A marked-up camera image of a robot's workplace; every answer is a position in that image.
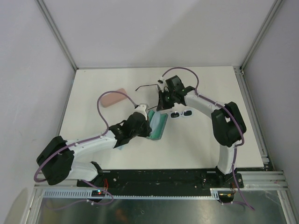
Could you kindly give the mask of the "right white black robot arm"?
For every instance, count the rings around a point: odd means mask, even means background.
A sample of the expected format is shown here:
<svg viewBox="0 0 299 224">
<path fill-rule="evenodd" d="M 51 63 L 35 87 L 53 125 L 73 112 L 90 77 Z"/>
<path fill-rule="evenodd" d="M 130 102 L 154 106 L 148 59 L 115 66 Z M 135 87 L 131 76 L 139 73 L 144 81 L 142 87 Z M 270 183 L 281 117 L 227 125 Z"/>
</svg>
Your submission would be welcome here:
<svg viewBox="0 0 299 224">
<path fill-rule="evenodd" d="M 235 102 L 221 104 L 197 93 L 192 86 L 185 87 L 178 76 L 158 80 L 158 111 L 168 110 L 175 104 L 182 104 L 208 116 L 212 121 L 213 134 L 220 145 L 219 161 L 215 181 L 220 187 L 227 187 L 234 179 L 237 148 L 245 142 L 247 128 Z"/>
</svg>

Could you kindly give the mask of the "right aluminium frame post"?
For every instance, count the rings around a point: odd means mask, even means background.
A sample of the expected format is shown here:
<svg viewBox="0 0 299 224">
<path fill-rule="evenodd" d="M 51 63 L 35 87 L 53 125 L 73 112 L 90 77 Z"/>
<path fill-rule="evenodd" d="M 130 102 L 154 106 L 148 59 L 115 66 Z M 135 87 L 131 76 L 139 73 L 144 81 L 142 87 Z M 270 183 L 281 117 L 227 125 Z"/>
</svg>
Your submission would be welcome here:
<svg viewBox="0 0 299 224">
<path fill-rule="evenodd" d="M 285 0 L 275 0 L 267 13 L 257 35 L 255 36 L 244 60 L 240 65 L 240 70 L 244 71 L 245 68 L 248 66 L 250 60 L 252 59 L 253 55 L 255 54 L 256 50 L 258 49 L 259 45 L 263 41 L 264 37 L 266 36 L 268 30 L 270 29 L 272 23 L 274 22 L 277 14 L 279 13 L 281 7 L 283 6 Z"/>
</svg>

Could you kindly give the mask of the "white frame sunglasses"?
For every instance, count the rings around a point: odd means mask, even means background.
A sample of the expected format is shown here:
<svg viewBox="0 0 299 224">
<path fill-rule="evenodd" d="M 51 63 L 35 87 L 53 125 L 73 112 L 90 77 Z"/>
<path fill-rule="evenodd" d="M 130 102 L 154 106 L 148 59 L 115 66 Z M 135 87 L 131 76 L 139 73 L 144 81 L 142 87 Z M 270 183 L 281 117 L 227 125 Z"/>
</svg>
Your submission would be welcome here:
<svg viewBox="0 0 299 224">
<path fill-rule="evenodd" d="M 188 118 L 193 115 L 193 111 L 191 109 L 184 110 L 182 112 L 173 111 L 169 113 L 169 117 L 171 119 L 178 119 L 178 118 Z"/>
</svg>

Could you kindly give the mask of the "light blue cleaning cloth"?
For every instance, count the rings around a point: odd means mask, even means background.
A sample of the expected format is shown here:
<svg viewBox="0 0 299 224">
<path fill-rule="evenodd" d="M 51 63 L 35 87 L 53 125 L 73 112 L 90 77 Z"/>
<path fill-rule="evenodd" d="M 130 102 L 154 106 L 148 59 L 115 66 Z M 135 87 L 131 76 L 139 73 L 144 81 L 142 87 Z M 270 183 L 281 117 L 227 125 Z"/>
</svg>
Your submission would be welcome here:
<svg viewBox="0 0 299 224">
<path fill-rule="evenodd" d="M 161 117 L 160 112 L 155 112 L 153 114 L 151 121 L 149 123 L 149 126 L 150 126 L 152 132 L 154 132 L 158 128 L 158 126 L 160 124 L 160 117 Z"/>
</svg>

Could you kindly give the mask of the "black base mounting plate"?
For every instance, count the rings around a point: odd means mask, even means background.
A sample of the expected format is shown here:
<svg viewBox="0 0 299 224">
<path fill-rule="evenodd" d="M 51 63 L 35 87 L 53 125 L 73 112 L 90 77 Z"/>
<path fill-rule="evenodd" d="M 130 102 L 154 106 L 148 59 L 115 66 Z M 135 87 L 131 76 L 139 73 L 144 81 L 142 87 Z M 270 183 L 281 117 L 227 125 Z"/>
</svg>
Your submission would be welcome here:
<svg viewBox="0 0 299 224">
<path fill-rule="evenodd" d="M 91 181 L 96 187 L 108 183 L 108 192 L 194 192 L 211 188 L 243 188 L 243 179 L 236 172 L 238 183 L 232 177 L 224 178 L 216 168 L 208 169 L 128 169 L 104 170 Z"/>
</svg>

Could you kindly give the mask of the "small circuit board with leds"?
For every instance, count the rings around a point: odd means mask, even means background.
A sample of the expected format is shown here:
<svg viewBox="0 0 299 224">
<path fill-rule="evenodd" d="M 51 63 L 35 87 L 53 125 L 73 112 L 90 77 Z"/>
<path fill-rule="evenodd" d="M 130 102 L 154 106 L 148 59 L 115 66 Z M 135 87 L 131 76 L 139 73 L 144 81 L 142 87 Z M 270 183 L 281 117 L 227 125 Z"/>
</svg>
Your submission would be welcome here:
<svg viewBox="0 0 299 224">
<path fill-rule="evenodd" d="M 100 189 L 96 189 L 92 191 L 92 196 L 96 197 L 96 196 L 105 196 L 106 192 Z"/>
</svg>

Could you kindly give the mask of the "brown thin-frame glasses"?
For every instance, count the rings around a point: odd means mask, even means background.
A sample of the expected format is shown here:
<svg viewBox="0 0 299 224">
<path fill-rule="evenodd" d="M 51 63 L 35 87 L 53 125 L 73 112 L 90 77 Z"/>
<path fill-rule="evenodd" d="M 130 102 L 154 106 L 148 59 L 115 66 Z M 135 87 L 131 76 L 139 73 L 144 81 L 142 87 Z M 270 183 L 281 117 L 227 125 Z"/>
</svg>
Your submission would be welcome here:
<svg viewBox="0 0 299 224">
<path fill-rule="evenodd" d="M 161 91 L 161 88 L 158 84 L 140 85 L 135 89 L 135 91 L 138 91 L 140 88 L 143 88 L 143 87 L 151 87 L 151 86 L 155 86 L 155 87 L 157 87 L 157 91 Z"/>
</svg>

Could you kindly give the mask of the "left aluminium frame post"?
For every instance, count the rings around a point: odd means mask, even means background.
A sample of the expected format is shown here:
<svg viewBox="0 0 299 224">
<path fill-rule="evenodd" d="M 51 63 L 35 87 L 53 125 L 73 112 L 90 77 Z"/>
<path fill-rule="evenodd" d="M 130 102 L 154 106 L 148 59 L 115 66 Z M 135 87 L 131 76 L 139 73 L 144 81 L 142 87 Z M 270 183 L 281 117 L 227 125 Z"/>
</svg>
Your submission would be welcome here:
<svg viewBox="0 0 299 224">
<path fill-rule="evenodd" d="M 49 26 L 50 31 L 52 32 L 54 38 L 56 39 L 56 42 L 58 43 L 60 49 L 62 50 L 64 56 L 66 57 L 66 59 L 68 61 L 68 63 L 70 64 L 70 66 L 72 67 L 72 69 L 74 71 L 77 71 L 78 67 L 71 55 L 69 48 L 67 47 L 66 42 L 64 41 L 64 39 L 59 31 L 59 28 L 58 28 L 56 22 L 54 21 L 48 7 L 46 6 L 45 1 L 44 0 L 35 0 L 35 3 L 37 5 L 37 7 L 39 8 L 42 16 L 44 17 L 47 25 Z"/>
</svg>

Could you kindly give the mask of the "blue-grey glasses case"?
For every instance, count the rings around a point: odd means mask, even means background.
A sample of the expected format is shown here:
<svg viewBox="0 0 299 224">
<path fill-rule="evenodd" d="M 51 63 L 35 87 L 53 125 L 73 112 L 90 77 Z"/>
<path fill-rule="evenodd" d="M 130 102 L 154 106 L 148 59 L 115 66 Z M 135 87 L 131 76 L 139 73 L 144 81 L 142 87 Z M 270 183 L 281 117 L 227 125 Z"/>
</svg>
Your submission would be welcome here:
<svg viewBox="0 0 299 224">
<path fill-rule="evenodd" d="M 160 140 L 162 138 L 167 123 L 168 114 L 149 110 L 148 117 L 151 132 L 147 139 Z"/>
</svg>

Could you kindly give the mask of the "pink glasses case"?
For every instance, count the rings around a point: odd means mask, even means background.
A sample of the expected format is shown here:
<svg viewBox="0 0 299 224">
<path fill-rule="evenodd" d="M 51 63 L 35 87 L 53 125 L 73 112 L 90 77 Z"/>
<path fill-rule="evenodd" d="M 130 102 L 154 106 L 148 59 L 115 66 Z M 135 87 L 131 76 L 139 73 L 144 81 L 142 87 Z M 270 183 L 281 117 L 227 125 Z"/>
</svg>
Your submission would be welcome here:
<svg viewBox="0 0 299 224">
<path fill-rule="evenodd" d="M 115 92 L 109 92 L 106 93 L 101 99 L 100 99 L 100 104 L 104 107 L 110 107 L 114 104 L 117 104 L 123 100 L 125 100 L 127 97 L 124 96 L 123 94 L 120 93 L 115 93 Z"/>
</svg>

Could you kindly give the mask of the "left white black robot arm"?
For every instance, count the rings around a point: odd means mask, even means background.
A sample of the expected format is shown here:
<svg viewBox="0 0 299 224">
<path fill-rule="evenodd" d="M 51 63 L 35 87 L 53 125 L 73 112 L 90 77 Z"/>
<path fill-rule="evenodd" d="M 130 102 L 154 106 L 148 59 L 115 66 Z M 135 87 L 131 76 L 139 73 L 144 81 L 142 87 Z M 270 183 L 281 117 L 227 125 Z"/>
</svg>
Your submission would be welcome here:
<svg viewBox="0 0 299 224">
<path fill-rule="evenodd" d="M 84 140 L 64 140 L 62 136 L 56 136 L 37 157 L 37 172 L 43 174 L 43 181 L 49 185 L 65 180 L 85 180 L 97 187 L 103 182 L 100 166 L 94 161 L 81 162 L 79 158 L 126 145 L 134 137 L 147 138 L 150 132 L 147 114 L 134 112 L 127 120 L 110 126 L 101 135 Z"/>
</svg>

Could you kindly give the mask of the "aluminium frame post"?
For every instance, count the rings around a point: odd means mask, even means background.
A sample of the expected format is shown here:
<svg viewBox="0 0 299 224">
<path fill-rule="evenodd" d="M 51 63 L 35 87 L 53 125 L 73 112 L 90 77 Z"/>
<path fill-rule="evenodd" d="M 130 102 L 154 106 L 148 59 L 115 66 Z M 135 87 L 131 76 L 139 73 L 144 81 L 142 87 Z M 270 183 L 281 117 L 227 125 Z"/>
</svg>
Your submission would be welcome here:
<svg viewBox="0 0 299 224">
<path fill-rule="evenodd" d="M 252 59 L 253 55 L 255 54 L 256 50 L 258 49 L 259 45 L 263 41 L 264 37 L 266 36 L 268 30 L 270 29 L 272 23 L 274 22 L 277 14 L 279 13 L 281 7 L 283 6 L 285 0 L 275 0 L 267 13 L 257 35 L 255 36 L 244 60 L 240 65 L 240 70 L 244 71 L 245 68 L 248 66 L 250 60 Z"/>
<path fill-rule="evenodd" d="M 68 61 L 68 63 L 70 64 L 70 66 L 72 67 L 72 69 L 74 71 L 77 71 L 78 67 L 71 55 L 69 48 L 67 47 L 66 42 L 64 41 L 64 39 L 59 31 L 59 28 L 58 28 L 56 22 L 54 21 L 48 7 L 46 6 L 45 1 L 44 0 L 35 0 L 35 3 L 37 5 L 37 7 L 39 8 L 42 16 L 44 17 L 47 25 L 49 26 L 50 31 L 52 32 L 54 38 L 56 39 L 56 42 L 58 43 L 60 49 L 62 50 L 64 56 L 66 57 L 66 59 Z"/>
</svg>

